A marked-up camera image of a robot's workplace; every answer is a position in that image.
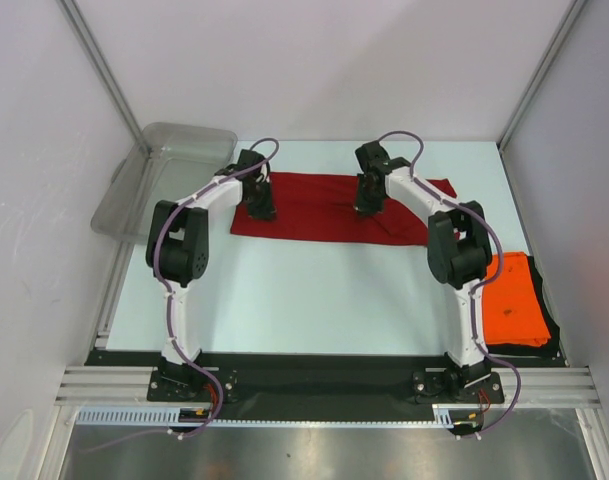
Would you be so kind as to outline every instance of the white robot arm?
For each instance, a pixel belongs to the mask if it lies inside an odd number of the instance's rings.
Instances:
[[[490,375],[483,350],[482,288],[470,295],[474,284],[486,275],[491,261],[488,235],[470,217],[453,208],[457,201],[415,175],[408,161],[390,159],[378,142],[363,145],[356,151],[363,174],[358,175],[355,208],[359,214],[373,215],[383,208],[383,200],[393,198],[417,215],[429,229],[428,263],[433,276],[444,285],[448,318],[447,355],[457,369],[458,384],[466,388]],[[172,289],[172,312],[168,321],[171,331],[184,356],[191,361],[199,356],[201,346],[186,316],[186,294],[192,280],[204,273],[208,263],[208,222],[224,210],[245,201],[249,214],[258,219],[275,216],[268,165],[230,178],[236,169],[249,170],[264,159],[257,152],[243,150],[237,165],[227,167],[212,180],[209,191],[199,198],[187,197],[179,202],[159,202],[147,248],[147,262],[153,266],[153,253],[162,226],[171,213],[183,205],[170,231],[183,231],[183,239],[173,238],[170,232],[162,240],[159,267],[162,277]],[[483,216],[476,202],[465,204]],[[185,359],[172,342],[162,356],[171,370],[185,367]]]

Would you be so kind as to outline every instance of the orange cloth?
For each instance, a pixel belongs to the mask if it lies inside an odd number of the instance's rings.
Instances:
[[[497,255],[494,255],[488,277],[496,270]],[[482,311],[484,338],[489,345],[510,343],[540,347],[551,338],[533,289],[525,253],[504,254],[502,275],[484,287]]]

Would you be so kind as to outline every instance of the red cloth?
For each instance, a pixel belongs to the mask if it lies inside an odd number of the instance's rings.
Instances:
[[[448,180],[429,180],[455,196]],[[426,245],[424,224],[397,200],[386,199],[384,212],[361,217],[353,208],[357,177],[271,173],[277,219],[254,220],[241,204],[235,211],[231,233],[250,237],[314,242]]]

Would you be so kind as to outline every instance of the gray floor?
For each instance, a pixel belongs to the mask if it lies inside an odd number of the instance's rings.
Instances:
[[[76,427],[61,480],[594,479],[574,411],[518,411],[482,441],[443,430],[211,428],[179,443]]]

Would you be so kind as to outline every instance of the purple cable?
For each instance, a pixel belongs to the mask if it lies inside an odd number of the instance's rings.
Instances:
[[[500,239],[497,236],[497,234],[495,233],[495,231],[491,228],[491,226],[480,215],[475,213],[470,208],[467,208],[463,205],[460,205],[459,203],[449,200],[448,198],[444,197],[442,194],[436,192],[432,187],[430,187],[429,185],[425,184],[424,182],[422,182],[421,180],[419,180],[418,178],[415,177],[415,173],[414,173],[415,164],[417,163],[417,160],[420,158],[420,156],[422,155],[422,152],[424,151],[424,142],[418,135],[416,135],[412,132],[406,131],[406,130],[394,130],[392,132],[385,133],[380,138],[378,138],[377,141],[381,142],[385,138],[388,138],[391,135],[397,135],[397,134],[413,137],[420,144],[420,148],[419,148],[417,154],[415,155],[415,157],[413,158],[413,160],[411,161],[411,166],[409,167],[411,181],[415,182],[415,184],[417,186],[419,186],[422,190],[424,190],[426,193],[428,193],[430,196],[432,196],[434,199],[436,199],[440,203],[443,203],[444,205],[448,205],[451,208],[455,208],[455,209],[457,209],[461,212],[464,212],[464,213],[470,215],[471,217],[473,217],[477,222],[480,223],[480,225],[482,225],[482,227],[484,227],[484,229],[488,232],[489,236],[493,239],[493,243],[495,244],[495,249],[497,250],[497,257],[498,257],[497,271],[493,274],[492,277],[490,277],[486,280],[482,280],[481,282],[475,284],[473,286],[473,288],[471,288],[471,290],[469,291],[469,295],[471,297],[473,297],[473,295],[475,294],[475,292],[478,289],[482,288],[484,285],[493,283],[502,274],[502,271],[504,269],[504,253],[502,251],[502,245],[500,244]],[[513,371],[513,373],[515,374],[515,379],[516,379],[515,395],[513,396],[511,403],[509,404],[508,408],[504,411],[504,413],[500,416],[500,418],[498,418],[494,423],[492,423],[491,425],[489,425],[488,427],[486,427],[482,430],[482,432],[487,432],[487,431],[495,428],[502,421],[504,421],[504,419],[515,409],[515,405],[517,405],[517,401],[519,399],[520,392],[522,391],[522,377],[521,377],[518,369],[512,363],[507,362],[506,360],[502,360],[502,359],[491,356],[491,354],[488,352],[488,350],[486,350],[486,348],[484,348],[484,346],[482,346],[482,344],[479,340],[479,335],[478,335],[478,331],[477,331],[477,313],[476,313],[476,309],[475,309],[475,302],[473,302],[473,301],[471,301],[471,329],[472,329],[472,333],[473,333],[473,341],[475,342],[475,346],[482,353],[482,355],[484,355],[484,358],[488,359],[490,362],[493,362],[497,365],[501,365],[503,367],[511,369]]]
[[[422,156],[422,153],[424,152],[424,140],[422,140],[419,135],[416,135],[413,132],[409,132],[408,130],[393,130],[392,132],[388,132],[388,133],[385,133],[384,135],[382,135],[380,138],[377,139],[377,141],[381,142],[382,140],[390,137],[391,135],[406,135],[407,137],[414,138],[415,140],[417,140],[417,143],[420,144],[419,150],[417,151],[417,153],[413,157],[413,160],[411,160],[411,167],[410,168],[411,168],[411,177],[412,177],[413,176],[413,172],[415,172],[415,164],[417,163],[417,161]]]
[[[177,352],[179,357],[187,365],[189,365],[191,368],[195,369],[196,371],[198,371],[199,373],[201,373],[202,375],[207,377],[211,382],[213,382],[215,384],[215,387],[217,388],[217,398],[218,398],[218,401],[217,401],[217,405],[215,407],[215,410],[213,411],[211,416],[207,420],[205,420],[204,423],[202,423],[195,430],[191,431],[188,434],[183,435],[183,438],[191,438],[191,437],[194,437],[194,436],[198,435],[213,420],[215,420],[217,418],[217,416],[220,413],[220,410],[222,409],[222,402],[224,401],[224,390],[222,389],[222,385],[220,384],[219,380],[211,372],[209,372],[208,370],[200,367],[199,365],[197,365],[195,362],[193,362],[190,358],[188,358],[184,354],[184,352],[180,348],[179,344],[177,343],[177,340],[175,339],[175,333],[173,331],[173,296],[172,296],[173,289],[172,289],[170,283],[168,281],[166,281],[166,279],[162,276],[162,274],[160,272],[160,252],[161,252],[161,249],[162,249],[162,242],[164,241],[164,238],[166,237],[166,234],[170,230],[171,225],[173,224],[173,221],[175,221],[177,216],[180,214],[180,212],[182,210],[184,210],[184,208],[186,208],[188,205],[193,203],[195,200],[201,198],[206,193],[208,193],[211,190],[213,190],[220,183],[228,182],[230,180],[233,180],[234,178],[237,178],[237,177],[242,176],[242,175],[246,175],[247,173],[250,173],[250,172],[252,172],[254,170],[262,168],[273,157],[275,157],[275,155],[277,154],[278,150],[280,149],[280,144],[274,138],[269,138],[269,137],[262,138],[262,139],[258,140],[257,142],[255,142],[253,145],[251,145],[250,150],[254,150],[258,145],[260,145],[261,143],[264,143],[264,142],[273,142],[275,144],[275,149],[273,150],[273,152],[268,157],[266,157],[260,163],[258,163],[256,165],[253,165],[252,167],[245,168],[244,170],[240,170],[239,172],[233,172],[230,175],[224,177],[222,180],[220,180],[217,183],[211,182],[211,183],[207,184],[201,190],[197,191],[191,198],[189,198],[188,200],[186,200],[183,203],[181,203],[169,215],[169,217],[166,219],[166,222],[162,226],[160,234],[159,234],[159,236],[157,238],[157,242],[155,244],[155,250],[153,251],[153,271],[155,273],[155,278],[157,278],[157,280],[160,283],[162,283],[162,285],[164,285],[164,287],[166,288],[166,291],[169,294],[171,294],[171,295],[168,296],[168,299],[166,301],[166,330],[167,330],[169,338],[172,339],[171,340],[171,345],[173,346],[173,348],[175,349],[175,351]]]

